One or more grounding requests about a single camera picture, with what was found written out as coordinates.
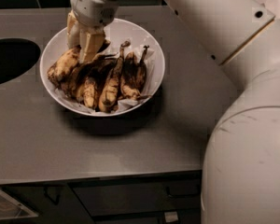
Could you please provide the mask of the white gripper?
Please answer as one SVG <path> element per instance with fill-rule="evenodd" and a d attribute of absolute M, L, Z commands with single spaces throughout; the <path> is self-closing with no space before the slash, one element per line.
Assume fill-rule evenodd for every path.
<path fill-rule="evenodd" d="M 68 48 L 81 46 L 79 61 L 90 62 L 105 41 L 104 28 L 110 24 L 119 0 L 70 0 L 67 15 Z"/>

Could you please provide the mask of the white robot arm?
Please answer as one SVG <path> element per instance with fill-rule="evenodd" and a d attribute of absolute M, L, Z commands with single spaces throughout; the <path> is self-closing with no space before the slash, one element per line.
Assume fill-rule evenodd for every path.
<path fill-rule="evenodd" d="M 280 224 L 280 19 L 255 0 L 164 0 L 234 83 L 239 94 L 200 154 L 196 127 L 177 101 L 196 90 L 183 60 L 168 81 L 161 133 L 144 152 L 89 177 L 201 173 L 202 224 Z"/>

